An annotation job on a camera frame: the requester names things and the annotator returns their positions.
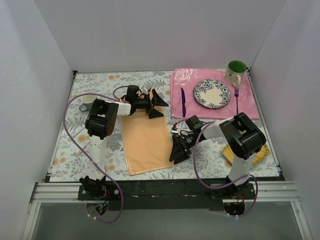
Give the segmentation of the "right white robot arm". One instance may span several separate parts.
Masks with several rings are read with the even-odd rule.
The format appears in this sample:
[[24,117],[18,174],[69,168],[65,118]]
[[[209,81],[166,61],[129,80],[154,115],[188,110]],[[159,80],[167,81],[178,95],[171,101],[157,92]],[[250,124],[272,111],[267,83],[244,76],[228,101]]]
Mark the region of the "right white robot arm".
[[[176,131],[177,125],[171,129],[172,151],[169,161],[175,165],[190,157],[193,158],[193,169],[196,178],[204,187],[211,191],[226,191],[232,199],[237,199],[245,192],[250,178],[252,163],[262,146],[266,143],[263,132],[243,112],[221,121],[202,122],[196,115],[185,121],[190,133],[179,134]],[[196,149],[200,142],[224,137],[233,152],[233,163],[229,174],[226,177],[226,184],[213,186],[206,184],[199,176],[196,167]]]

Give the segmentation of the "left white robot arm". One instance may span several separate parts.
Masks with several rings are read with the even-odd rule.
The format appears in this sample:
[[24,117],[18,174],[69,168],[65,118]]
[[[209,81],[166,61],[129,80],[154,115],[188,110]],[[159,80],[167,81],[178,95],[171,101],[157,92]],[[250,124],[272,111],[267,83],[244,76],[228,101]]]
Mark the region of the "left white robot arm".
[[105,158],[108,139],[115,128],[118,116],[131,116],[136,110],[145,110],[150,119],[163,117],[156,107],[168,107],[155,89],[141,90],[137,85],[127,86],[126,94],[116,101],[95,99],[85,121],[85,128],[89,135],[89,156],[91,166],[84,178],[79,181],[84,190],[95,200],[107,196],[104,185],[106,175],[100,169]]

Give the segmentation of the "orange satin napkin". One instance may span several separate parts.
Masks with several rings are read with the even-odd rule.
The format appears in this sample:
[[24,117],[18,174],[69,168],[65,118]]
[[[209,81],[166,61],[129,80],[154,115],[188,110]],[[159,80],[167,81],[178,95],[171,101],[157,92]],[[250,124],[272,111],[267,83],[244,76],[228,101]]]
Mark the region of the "orange satin napkin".
[[170,168],[172,140],[164,116],[150,119],[143,110],[120,119],[124,155],[130,176]]

